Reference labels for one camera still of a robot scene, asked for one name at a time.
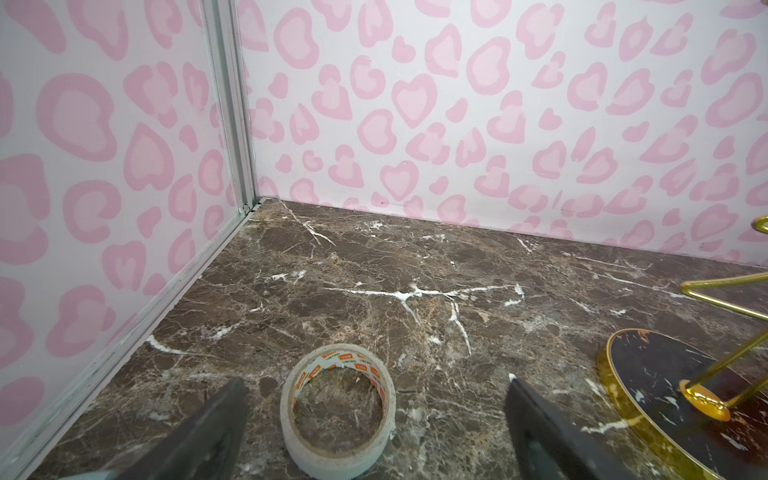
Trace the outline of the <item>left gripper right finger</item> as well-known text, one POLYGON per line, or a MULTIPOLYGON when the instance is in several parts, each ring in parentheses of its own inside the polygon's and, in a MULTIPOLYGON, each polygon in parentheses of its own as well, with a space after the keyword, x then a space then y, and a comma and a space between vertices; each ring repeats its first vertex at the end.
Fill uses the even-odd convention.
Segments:
POLYGON ((504 403, 524 479, 633 479, 635 475, 533 387, 512 376, 504 403))

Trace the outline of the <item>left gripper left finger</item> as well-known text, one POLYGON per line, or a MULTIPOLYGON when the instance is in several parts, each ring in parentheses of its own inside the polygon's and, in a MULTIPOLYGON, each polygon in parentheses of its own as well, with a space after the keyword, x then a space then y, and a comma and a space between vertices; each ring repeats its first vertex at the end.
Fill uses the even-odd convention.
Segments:
POLYGON ((248 390, 236 377, 118 477, 230 479, 248 415, 248 390))

